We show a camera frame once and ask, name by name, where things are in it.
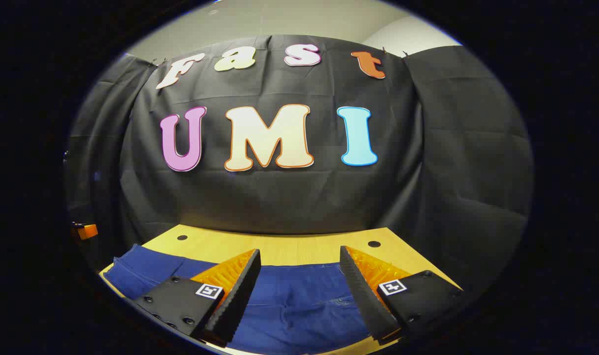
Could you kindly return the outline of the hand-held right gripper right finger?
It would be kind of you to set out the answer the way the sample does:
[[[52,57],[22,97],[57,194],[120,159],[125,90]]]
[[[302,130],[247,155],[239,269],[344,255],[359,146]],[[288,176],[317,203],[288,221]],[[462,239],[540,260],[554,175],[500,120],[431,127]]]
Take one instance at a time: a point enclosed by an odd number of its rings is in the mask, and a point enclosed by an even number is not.
[[[431,270],[410,273],[349,246],[340,267],[375,341],[416,341],[459,305],[464,291]]]

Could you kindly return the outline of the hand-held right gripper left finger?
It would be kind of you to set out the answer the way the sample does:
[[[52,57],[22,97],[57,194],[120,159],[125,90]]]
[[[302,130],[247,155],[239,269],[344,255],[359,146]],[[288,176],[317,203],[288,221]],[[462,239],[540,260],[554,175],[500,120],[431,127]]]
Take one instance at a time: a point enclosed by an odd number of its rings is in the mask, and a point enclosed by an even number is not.
[[[132,303],[176,332],[223,348],[238,329],[260,270],[260,251],[250,249],[196,276],[173,274]]]

